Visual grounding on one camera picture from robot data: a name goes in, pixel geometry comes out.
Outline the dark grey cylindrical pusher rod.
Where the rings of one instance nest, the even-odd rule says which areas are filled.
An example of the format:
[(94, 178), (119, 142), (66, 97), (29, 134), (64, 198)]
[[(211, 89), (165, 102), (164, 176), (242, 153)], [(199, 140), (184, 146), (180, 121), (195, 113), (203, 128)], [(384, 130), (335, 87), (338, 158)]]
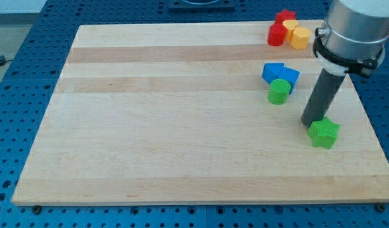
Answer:
[(344, 79), (345, 76), (333, 75), (322, 69), (301, 116), (304, 126), (310, 127), (313, 122), (324, 118)]

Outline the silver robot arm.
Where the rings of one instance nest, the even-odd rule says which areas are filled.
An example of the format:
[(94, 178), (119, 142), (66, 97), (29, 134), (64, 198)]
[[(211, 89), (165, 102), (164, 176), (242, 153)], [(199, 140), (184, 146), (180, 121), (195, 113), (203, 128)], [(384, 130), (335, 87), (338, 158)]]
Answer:
[(389, 0), (333, 0), (312, 46), (322, 71), (301, 116), (321, 121), (348, 74), (369, 78), (385, 59)]

